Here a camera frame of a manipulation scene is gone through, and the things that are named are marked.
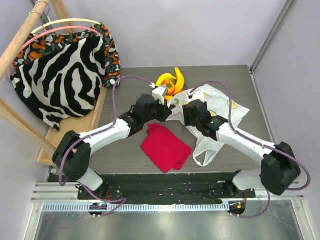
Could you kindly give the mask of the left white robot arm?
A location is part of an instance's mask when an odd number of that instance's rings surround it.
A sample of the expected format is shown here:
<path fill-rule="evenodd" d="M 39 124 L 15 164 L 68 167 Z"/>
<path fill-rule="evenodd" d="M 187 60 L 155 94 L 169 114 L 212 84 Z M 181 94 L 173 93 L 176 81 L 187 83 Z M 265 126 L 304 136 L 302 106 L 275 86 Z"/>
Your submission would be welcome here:
<path fill-rule="evenodd" d="M 107 192 L 102 178 L 89 168 L 91 156 L 101 148 L 116 141 L 127 139 L 140 132 L 144 125 L 157 120 L 165 122 L 172 115 L 174 105 L 160 103 L 149 94 L 143 94 L 131 109 L 110 123 L 90 132 L 81 134 L 71 130 L 58 145 L 53 163 L 69 181 L 79 182 L 89 189 L 93 198 L 100 200 Z"/>

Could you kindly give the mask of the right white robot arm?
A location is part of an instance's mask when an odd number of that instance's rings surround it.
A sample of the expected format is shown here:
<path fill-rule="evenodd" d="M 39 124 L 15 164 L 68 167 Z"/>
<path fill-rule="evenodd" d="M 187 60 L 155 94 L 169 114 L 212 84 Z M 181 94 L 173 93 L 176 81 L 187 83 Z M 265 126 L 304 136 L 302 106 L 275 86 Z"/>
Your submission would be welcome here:
<path fill-rule="evenodd" d="M 265 188 L 280 196 L 300 176 L 301 169 L 288 144 L 276 145 L 233 127 L 229 119 L 212 116 L 201 100 L 191 101 L 182 109 L 185 126 L 195 127 L 203 136 L 229 145 L 259 164 L 260 170 L 240 171 L 226 184 L 230 197 L 236 198 L 244 190 L 254 188 Z"/>

